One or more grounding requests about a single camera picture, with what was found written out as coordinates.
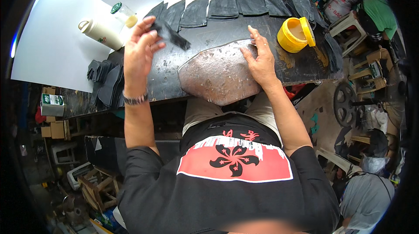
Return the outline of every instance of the wheel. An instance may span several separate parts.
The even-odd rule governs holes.
[[[356,94],[351,85],[346,82],[340,83],[333,96],[333,111],[336,120],[343,127],[350,127],[355,121],[355,102]]]

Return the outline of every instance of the white thermos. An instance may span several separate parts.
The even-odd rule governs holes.
[[[123,45],[118,33],[111,31],[105,25],[97,21],[95,22],[93,19],[81,20],[78,28],[81,33],[86,34],[87,37],[90,37],[113,50],[117,51]]]

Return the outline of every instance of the wristwatch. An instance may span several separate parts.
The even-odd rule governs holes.
[[[124,103],[127,105],[139,105],[148,101],[148,92],[145,92],[143,95],[139,97],[126,97],[125,90],[123,90],[122,95],[124,96]]]

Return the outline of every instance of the black t-shirt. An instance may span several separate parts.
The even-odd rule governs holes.
[[[311,147],[291,157],[276,134],[229,114],[185,133],[181,155],[163,165],[148,147],[128,149],[118,208],[130,234],[221,234],[217,224],[289,219],[308,233],[331,233],[336,196]]]

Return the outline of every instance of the black worktable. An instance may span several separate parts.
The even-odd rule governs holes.
[[[276,35],[285,19],[263,15],[243,17],[231,21],[208,21],[207,26],[182,28],[179,34],[191,42],[191,48],[183,51],[171,43],[154,55],[153,65],[148,75],[147,89],[151,102],[176,99],[187,96],[181,89],[177,76],[178,68],[197,53],[235,40],[249,38],[247,26],[259,30],[266,37],[275,57],[276,75],[284,86],[310,83],[316,80],[331,80],[343,77],[341,72],[329,71],[327,55],[316,47],[306,46],[298,53],[283,50]],[[324,39],[320,26],[314,30],[316,43]],[[108,60],[122,64],[124,48],[109,54]],[[109,111],[103,106],[90,104],[90,93],[60,88],[60,95],[65,99],[64,118],[84,116],[92,113]]]

